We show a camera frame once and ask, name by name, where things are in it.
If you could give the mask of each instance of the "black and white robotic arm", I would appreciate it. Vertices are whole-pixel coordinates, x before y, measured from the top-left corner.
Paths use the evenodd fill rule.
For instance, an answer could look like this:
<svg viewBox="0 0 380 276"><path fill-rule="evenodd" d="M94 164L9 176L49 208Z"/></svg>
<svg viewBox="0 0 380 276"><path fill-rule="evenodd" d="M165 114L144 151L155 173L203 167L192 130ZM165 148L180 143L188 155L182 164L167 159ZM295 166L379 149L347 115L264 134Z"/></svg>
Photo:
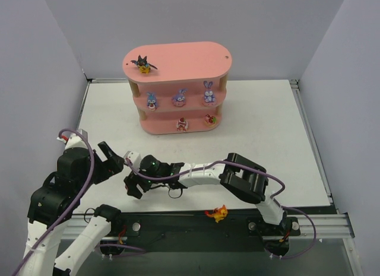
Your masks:
<svg viewBox="0 0 380 276"><path fill-rule="evenodd" d="M85 138L87 133L80 132ZM65 142L63 155L58 158L57 171L51 173L31 197L28 211L28 239L23 263L15 275L73 276L80 266L105 236L115 234L121 227L121 212L108 205L99 206L88 226L76 238L71 246L58 258L56 254L61 237L68 225L73 210L79 201L69 210L65 218L41 241L51 225L67 211L72 200L84 186L90 170L90 152L82 139L72 134ZM292 223L287 221L286 212L280 204L265 194L268 178L263 176L266 170L260 165L235 153L230 153L224 161L213 164L162 163L153 156L141 158L140 154L129 151L124 157L115 154L105 142L98 144L107 160L101 161L94 154L94 167L90 185L98 184L120 173L124 165L132 172L125 178L127 194L140 199L142 192L158 186L181 191L197 185L222 185L237 198L255 204L265 223L278 227L279 231L290 230Z"/></svg>

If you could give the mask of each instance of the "orange toy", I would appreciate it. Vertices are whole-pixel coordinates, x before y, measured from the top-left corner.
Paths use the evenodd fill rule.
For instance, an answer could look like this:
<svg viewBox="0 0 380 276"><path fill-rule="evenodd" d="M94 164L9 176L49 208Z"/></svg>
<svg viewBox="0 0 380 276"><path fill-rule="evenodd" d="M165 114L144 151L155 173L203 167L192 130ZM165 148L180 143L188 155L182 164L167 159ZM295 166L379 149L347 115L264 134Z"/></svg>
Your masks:
<svg viewBox="0 0 380 276"><path fill-rule="evenodd" d="M215 208L212 214L209 214L208 211L204 211L204 213L206 214L207 217L215 218L215 221L219 223L219 221L227 217L228 210L226 206L223 205L223 207L221 208Z"/></svg>

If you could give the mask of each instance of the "blue toy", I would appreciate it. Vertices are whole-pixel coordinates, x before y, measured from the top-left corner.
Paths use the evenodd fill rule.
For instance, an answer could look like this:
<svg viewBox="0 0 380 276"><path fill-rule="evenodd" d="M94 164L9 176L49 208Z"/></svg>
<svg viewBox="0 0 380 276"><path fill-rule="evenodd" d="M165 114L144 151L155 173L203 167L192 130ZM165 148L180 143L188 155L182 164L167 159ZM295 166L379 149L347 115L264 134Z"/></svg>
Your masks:
<svg viewBox="0 0 380 276"><path fill-rule="evenodd" d="M206 91L204 93L204 101L206 103L216 103L216 98L215 98L215 95L213 93L213 91L211 90L211 86L213 85L213 82L210 81L209 83L207 83L207 81L203 81L203 84L204 84L204 87L206 87Z"/></svg>
<svg viewBox="0 0 380 276"><path fill-rule="evenodd" d="M185 92L187 89L180 89L178 91L178 94L174 95L172 98L173 105L176 107L182 107L184 104L186 104L185 99Z"/></svg>
<svg viewBox="0 0 380 276"><path fill-rule="evenodd" d="M147 95L148 95L147 106L148 106L149 110L151 110L151 111L156 110L157 107L159 106L157 104L156 94L148 92Z"/></svg>

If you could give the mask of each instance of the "bunny ears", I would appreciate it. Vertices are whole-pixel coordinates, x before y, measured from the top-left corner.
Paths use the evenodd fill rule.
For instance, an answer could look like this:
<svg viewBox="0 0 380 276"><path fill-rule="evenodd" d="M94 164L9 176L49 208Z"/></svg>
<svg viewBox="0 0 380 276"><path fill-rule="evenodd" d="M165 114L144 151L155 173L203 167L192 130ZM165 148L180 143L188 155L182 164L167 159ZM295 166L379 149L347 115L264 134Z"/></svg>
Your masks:
<svg viewBox="0 0 380 276"><path fill-rule="evenodd" d="M207 81L203 81L203 84L204 84L204 87L206 87L206 88L211 88L211 86L213 85L213 82L210 81L210 82L207 84Z"/></svg>

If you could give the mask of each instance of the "shelf top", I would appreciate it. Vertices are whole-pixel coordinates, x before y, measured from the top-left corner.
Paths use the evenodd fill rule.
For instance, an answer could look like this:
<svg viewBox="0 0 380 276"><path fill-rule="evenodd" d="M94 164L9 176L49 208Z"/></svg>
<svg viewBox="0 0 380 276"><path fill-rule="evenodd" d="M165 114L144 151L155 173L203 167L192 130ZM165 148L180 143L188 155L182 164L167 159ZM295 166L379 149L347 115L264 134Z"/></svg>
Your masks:
<svg viewBox="0 0 380 276"><path fill-rule="evenodd" d="M132 60L147 56L156 66L148 74L140 73ZM214 42L169 43L139 46L123 60L123 70L129 80L139 83L169 83L214 79L225 76L232 65L231 53Z"/></svg>

